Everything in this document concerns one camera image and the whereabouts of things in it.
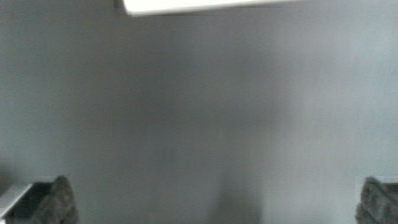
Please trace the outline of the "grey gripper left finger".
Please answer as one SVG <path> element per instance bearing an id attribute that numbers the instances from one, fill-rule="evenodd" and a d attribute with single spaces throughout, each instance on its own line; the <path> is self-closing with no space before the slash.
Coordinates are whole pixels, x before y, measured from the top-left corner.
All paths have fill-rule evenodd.
<path id="1" fill-rule="evenodd" d="M 80 224 L 70 180 L 13 184 L 0 193 L 0 224 Z"/>

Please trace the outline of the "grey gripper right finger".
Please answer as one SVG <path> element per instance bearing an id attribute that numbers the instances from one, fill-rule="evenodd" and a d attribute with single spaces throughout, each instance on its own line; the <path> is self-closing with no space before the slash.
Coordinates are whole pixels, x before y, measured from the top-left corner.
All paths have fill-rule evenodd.
<path id="1" fill-rule="evenodd" d="M 398 224 L 398 183 L 368 177 L 356 210 L 357 224 Z"/>

